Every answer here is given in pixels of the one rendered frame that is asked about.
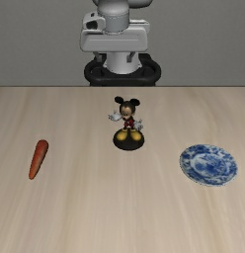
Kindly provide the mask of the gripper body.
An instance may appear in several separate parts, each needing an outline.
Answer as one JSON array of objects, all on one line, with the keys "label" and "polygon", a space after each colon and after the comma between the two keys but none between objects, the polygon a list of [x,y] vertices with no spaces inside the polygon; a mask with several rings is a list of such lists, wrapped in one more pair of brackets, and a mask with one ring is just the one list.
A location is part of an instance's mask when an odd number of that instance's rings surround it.
[{"label": "gripper body", "polygon": [[150,24],[145,20],[131,20],[128,28],[120,33],[83,29],[80,48],[89,52],[146,51],[149,31]]}]

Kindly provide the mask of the orange carrot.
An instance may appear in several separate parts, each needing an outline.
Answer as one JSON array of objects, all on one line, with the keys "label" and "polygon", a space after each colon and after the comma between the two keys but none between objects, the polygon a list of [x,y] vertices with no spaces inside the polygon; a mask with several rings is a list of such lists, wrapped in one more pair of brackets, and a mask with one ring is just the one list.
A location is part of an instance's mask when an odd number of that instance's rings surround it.
[{"label": "orange carrot", "polygon": [[41,169],[41,165],[48,151],[48,142],[45,139],[38,141],[29,171],[29,179],[34,180]]}]

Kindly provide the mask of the blue and white plate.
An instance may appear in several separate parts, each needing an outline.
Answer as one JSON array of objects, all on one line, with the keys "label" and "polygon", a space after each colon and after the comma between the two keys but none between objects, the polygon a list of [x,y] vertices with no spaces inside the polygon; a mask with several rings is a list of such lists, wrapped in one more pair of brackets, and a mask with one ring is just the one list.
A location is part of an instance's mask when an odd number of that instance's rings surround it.
[{"label": "blue and white plate", "polygon": [[210,144],[196,144],[186,148],[179,162],[189,179],[208,187],[225,186],[238,172],[233,156],[225,149]]}]

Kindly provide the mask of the small toy figure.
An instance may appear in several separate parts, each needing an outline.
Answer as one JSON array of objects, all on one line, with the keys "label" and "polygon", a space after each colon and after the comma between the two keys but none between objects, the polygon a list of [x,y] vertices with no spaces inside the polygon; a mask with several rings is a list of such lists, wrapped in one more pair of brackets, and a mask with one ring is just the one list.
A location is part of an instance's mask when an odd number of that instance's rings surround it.
[{"label": "small toy figure", "polygon": [[140,101],[135,98],[126,101],[123,97],[116,96],[115,102],[120,105],[120,110],[114,111],[108,118],[112,122],[123,121],[123,127],[114,134],[113,143],[120,150],[134,151],[144,144],[142,120],[134,119]]}]

